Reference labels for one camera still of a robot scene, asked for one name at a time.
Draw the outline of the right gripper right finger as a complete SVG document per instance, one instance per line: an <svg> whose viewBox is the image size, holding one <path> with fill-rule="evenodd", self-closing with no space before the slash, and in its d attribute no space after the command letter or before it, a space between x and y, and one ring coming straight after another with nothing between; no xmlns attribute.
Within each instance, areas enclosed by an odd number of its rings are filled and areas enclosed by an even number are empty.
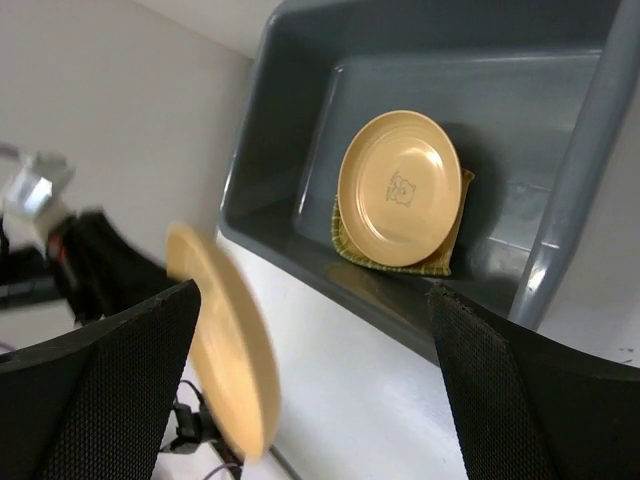
<svg viewBox="0 0 640 480"><path fill-rule="evenodd" d="M637 368L562 345L443 284L428 307L469 478L638 478Z"/></svg>

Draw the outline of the tan plastic plate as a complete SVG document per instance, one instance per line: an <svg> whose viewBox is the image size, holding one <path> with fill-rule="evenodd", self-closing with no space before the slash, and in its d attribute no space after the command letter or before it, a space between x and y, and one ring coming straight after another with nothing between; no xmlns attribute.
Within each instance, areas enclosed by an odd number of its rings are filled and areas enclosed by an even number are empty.
<svg viewBox="0 0 640 480"><path fill-rule="evenodd" d="M244 276L216 241L187 224L170 226L167 274L192 280L201 305L189 358L224 439L245 459L273 444L281 414L276 358Z"/></svg>
<svg viewBox="0 0 640 480"><path fill-rule="evenodd" d="M424 114L381 114L347 147L337 202L349 239L365 257L392 267L418 263L445 242L458 216L456 149Z"/></svg>

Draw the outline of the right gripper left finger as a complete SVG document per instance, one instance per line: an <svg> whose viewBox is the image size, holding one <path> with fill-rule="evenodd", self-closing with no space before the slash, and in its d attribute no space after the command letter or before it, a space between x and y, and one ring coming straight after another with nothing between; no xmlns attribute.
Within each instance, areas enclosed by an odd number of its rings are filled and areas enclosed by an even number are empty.
<svg viewBox="0 0 640 480"><path fill-rule="evenodd" d="M187 281L3 355L2 478L150 478L199 308Z"/></svg>

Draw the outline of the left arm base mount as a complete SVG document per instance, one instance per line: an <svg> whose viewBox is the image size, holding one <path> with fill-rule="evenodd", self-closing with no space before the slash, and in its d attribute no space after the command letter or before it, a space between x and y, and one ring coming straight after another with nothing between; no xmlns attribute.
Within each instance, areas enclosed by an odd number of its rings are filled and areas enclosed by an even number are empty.
<svg viewBox="0 0 640 480"><path fill-rule="evenodd" d="M198 407L178 400L175 395L172 403L172 415L176 421L175 438L163 445L159 452L187 455L194 453L201 445L209 445L225 464L230 464L234 475L239 474L244 460L233 452L219 430L202 392L193 382L181 379L178 385L188 385L198 400Z"/></svg>

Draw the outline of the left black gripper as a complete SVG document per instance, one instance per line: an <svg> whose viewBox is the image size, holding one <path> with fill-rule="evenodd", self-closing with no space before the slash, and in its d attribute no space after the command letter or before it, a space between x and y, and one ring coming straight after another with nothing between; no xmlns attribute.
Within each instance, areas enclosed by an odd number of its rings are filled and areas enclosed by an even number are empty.
<svg viewBox="0 0 640 480"><path fill-rule="evenodd" d="M64 299L75 321L87 325L127 310L175 285L166 268L127 243L101 210L20 218L6 213L27 234L10 248L1 234L1 308Z"/></svg>

